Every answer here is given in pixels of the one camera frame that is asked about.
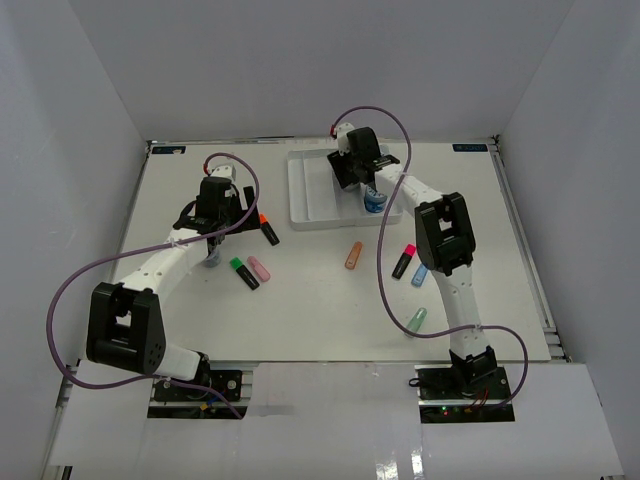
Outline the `pink cap black highlighter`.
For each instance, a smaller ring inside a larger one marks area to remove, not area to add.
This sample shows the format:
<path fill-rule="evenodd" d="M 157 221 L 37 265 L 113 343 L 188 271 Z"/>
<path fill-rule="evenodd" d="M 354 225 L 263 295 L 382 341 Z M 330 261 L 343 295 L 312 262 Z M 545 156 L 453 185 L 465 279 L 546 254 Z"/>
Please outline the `pink cap black highlighter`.
<path fill-rule="evenodd" d="M 392 272 L 392 277 L 396 280 L 400 280 L 407 270 L 409 264 L 411 263 L 414 255 L 416 253 L 416 246 L 413 244 L 408 244 L 403 253 L 400 255 L 398 261 Z"/>

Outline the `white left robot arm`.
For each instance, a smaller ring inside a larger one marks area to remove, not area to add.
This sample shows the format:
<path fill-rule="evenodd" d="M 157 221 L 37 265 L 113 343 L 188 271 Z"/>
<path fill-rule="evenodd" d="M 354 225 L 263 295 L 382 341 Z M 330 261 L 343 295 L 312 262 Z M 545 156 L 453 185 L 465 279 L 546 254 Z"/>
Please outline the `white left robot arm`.
<path fill-rule="evenodd" d="M 206 176 L 199 194 L 183 209 L 165 241 L 133 273 L 115 284 L 100 283 L 92 292 L 86 355 L 89 360 L 135 372 L 176 379 L 188 398 L 199 399 L 211 387 L 204 369 L 204 355 L 167 342 L 162 305 L 194 267 L 208 268 L 220 262 L 224 235 L 195 241 L 219 232 L 259 227 L 259 214 L 242 208 L 239 191 L 230 174 Z"/>

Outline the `pastel pink mini highlighter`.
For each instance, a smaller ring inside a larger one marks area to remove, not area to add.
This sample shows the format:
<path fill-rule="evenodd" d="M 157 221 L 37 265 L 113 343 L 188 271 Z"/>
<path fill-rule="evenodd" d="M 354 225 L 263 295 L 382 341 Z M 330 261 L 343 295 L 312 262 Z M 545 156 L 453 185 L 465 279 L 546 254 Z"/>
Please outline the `pastel pink mini highlighter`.
<path fill-rule="evenodd" d="M 253 272 L 261 282 L 267 282 L 271 279 L 271 274 L 269 273 L 269 271 L 255 256 L 249 256 L 247 261 Z"/>

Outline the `green cap black highlighter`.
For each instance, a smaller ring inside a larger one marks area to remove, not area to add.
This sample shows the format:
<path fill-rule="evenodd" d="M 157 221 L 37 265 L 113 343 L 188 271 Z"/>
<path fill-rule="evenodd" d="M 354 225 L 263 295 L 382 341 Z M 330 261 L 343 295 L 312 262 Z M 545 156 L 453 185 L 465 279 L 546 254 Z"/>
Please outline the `green cap black highlighter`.
<path fill-rule="evenodd" d="M 260 287 L 259 281 L 238 257 L 233 257 L 229 264 L 235 273 L 252 291 Z"/>

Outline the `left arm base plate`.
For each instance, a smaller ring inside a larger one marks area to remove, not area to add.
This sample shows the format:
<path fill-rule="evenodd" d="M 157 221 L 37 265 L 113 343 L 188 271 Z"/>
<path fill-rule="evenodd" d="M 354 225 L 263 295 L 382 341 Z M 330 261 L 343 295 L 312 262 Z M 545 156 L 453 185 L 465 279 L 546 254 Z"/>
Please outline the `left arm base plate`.
<path fill-rule="evenodd" d="M 205 386 L 218 391 L 229 402 L 237 402 L 242 397 L 243 372 L 241 370 L 212 370 Z M 163 403 L 218 402 L 212 393 L 197 389 L 174 386 L 167 381 L 154 384 L 151 399 Z"/>

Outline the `orange cap black highlighter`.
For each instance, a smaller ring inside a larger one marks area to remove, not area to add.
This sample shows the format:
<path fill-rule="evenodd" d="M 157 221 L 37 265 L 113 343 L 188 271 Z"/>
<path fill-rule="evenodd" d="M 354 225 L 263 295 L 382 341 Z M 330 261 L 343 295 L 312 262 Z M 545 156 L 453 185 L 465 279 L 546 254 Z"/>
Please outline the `orange cap black highlighter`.
<path fill-rule="evenodd" d="M 260 221 L 260 230 L 262 231 L 262 233 L 264 234 L 268 242 L 272 246 L 278 245 L 280 243 L 280 239 L 277 236 L 271 224 L 269 223 L 269 220 L 263 213 L 259 214 L 259 221 Z"/>

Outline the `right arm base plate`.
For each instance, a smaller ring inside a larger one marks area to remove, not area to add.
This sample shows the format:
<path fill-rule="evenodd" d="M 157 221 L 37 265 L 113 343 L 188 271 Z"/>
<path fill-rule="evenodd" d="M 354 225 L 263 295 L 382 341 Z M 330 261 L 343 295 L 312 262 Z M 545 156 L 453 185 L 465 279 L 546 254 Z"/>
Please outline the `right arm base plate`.
<path fill-rule="evenodd" d="M 498 407 L 511 395 L 506 371 L 499 367 L 477 384 L 458 384 L 451 367 L 419 368 L 408 381 L 418 395 L 422 424 L 511 423 L 513 406 Z"/>

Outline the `pastel blue mini highlighter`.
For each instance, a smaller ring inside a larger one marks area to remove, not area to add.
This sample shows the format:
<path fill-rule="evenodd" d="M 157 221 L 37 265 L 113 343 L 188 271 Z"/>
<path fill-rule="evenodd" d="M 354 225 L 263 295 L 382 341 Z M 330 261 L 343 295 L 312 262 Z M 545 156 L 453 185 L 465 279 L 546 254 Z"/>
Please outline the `pastel blue mini highlighter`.
<path fill-rule="evenodd" d="M 423 285 L 428 273 L 428 267 L 424 264 L 420 264 L 412 276 L 411 285 L 416 288 L 420 288 Z"/>

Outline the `blue lidded tub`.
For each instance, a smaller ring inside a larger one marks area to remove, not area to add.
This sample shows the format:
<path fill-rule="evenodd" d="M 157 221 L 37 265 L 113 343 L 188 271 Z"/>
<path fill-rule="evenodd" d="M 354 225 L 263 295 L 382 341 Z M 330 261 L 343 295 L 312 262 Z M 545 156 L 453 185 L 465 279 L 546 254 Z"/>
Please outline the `blue lidded tub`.
<path fill-rule="evenodd" d="M 368 213 L 382 213 L 386 208 L 387 200 L 388 197 L 385 194 L 378 192 L 370 186 L 365 187 L 363 203 Z"/>

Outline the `white compartment tray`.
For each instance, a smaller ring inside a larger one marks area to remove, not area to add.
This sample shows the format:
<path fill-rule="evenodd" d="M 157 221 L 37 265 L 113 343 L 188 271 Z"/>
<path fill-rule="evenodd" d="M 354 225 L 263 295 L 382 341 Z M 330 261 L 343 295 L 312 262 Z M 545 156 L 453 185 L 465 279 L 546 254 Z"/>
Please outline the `white compartment tray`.
<path fill-rule="evenodd" d="M 296 231 L 379 226 L 382 213 L 365 209 L 365 190 L 343 190 L 329 149 L 289 151 L 286 159 L 290 224 Z"/>

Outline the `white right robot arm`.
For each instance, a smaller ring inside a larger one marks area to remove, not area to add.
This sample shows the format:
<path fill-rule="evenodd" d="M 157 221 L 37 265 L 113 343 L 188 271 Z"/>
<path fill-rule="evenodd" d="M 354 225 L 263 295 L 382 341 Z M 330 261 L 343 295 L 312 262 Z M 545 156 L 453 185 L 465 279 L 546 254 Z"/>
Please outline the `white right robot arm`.
<path fill-rule="evenodd" d="M 441 294 L 449 334 L 453 390 L 472 399 L 484 391 L 497 369 L 494 349 L 481 330 L 472 281 L 476 241 L 464 197 L 441 193 L 408 174 L 400 161 L 383 154 L 374 131 L 349 123 L 335 126 L 337 150 L 328 161 L 341 188 L 367 186 L 414 219 L 420 261 Z"/>

